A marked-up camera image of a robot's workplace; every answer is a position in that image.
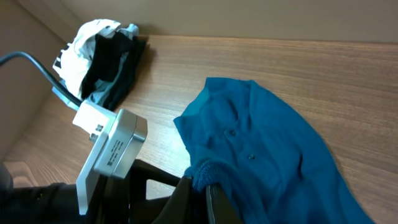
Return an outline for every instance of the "beige wall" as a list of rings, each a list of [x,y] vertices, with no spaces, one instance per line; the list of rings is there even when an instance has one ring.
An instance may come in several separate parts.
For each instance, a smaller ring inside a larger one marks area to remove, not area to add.
[[[14,1],[0,1],[1,56],[23,50],[50,68],[63,46],[59,37]],[[21,135],[50,89],[49,82],[25,59],[0,68],[0,157]]]
[[[398,42],[397,0],[62,0],[145,34]]]

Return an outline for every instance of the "black cable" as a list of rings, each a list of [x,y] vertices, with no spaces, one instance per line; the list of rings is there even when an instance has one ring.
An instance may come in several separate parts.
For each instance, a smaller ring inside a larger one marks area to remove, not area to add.
[[[67,97],[72,103],[76,104],[77,106],[81,105],[81,100],[79,100],[77,97],[73,96],[61,83],[58,82],[58,80],[33,56],[26,52],[11,52],[3,57],[0,58],[0,67],[3,66],[5,63],[7,63],[9,60],[16,58],[16,57],[24,57],[30,62],[33,63],[33,65],[39,69],[41,73],[50,81],[50,83],[60,92],[62,93],[65,97]]]

